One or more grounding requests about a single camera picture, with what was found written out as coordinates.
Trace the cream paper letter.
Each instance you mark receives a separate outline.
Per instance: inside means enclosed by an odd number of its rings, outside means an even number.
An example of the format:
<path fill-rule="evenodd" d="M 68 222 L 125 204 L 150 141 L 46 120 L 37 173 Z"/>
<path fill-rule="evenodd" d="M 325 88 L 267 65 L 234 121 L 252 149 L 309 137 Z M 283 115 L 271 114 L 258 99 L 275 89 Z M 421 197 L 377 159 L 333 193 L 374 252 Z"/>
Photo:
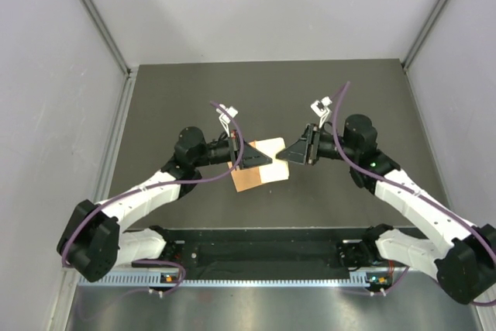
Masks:
<path fill-rule="evenodd" d="M 256 149 L 272 160 L 271 164 L 259 167 L 260 182 L 262 184 L 289 179 L 288 162 L 276 158 L 276 155 L 285 147 L 285 141 L 282 137 L 256 141 Z"/>

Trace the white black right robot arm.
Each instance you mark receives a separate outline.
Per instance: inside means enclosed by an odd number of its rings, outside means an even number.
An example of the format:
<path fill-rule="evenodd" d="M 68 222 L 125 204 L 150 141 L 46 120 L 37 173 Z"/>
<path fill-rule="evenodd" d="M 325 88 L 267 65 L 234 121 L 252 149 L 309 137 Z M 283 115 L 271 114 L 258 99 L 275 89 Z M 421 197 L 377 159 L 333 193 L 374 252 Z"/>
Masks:
<path fill-rule="evenodd" d="M 428 275 L 460 304 L 473 304 L 495 284 L 495 228 L 465 220 L 420 188 L 401 166 L 377 147 L 377 130 L 361 114 L 349 116 L 343 134 L 315 124 L 276 158 L 313 165 L 342 160 L 358 188 L 400 212 L 422 234 L 415 238 L 387 224 L 369 228 L 361 253 L 370 265 L 393 260 Z"/>

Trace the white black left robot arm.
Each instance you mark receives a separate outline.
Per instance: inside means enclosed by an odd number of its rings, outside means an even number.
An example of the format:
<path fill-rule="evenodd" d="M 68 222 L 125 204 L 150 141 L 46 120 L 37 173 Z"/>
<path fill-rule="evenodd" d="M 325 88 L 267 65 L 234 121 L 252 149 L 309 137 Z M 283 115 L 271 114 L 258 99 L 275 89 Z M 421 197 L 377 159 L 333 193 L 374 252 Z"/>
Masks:
<path fill-rule="evenodd" d="M 183 129 L 174 154 L 151 178 L 106 201 L 77 204 L 57 244 L 63 264 L 96 282 L 115 267 L 138 260 L 167 266 L 175 247 L 155 229 L 129 227 L 159 207 L 177 201 L 203 180 L 200 167 L 231 163 L 250 169 L 271 164 L 271 158 L 241 139 L 235 130 L 208 143 L 194 126 Z"/>

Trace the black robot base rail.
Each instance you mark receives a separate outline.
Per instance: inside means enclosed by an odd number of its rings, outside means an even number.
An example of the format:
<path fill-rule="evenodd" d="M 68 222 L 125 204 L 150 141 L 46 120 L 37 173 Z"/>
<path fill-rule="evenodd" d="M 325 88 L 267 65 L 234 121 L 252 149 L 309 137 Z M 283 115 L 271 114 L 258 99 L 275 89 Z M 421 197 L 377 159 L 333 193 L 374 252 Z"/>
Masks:
<path fill-rule="evenodd" d="M 181 264 L 198 276 L 208 271 L 251 275 L 257 269 L 268 272 L 279 265 L 300 264 L 344 271 L 387 262 L 372 243 L 363 241 L 365 228 L 151 229 L 166 241 L 159 259 Z"/>

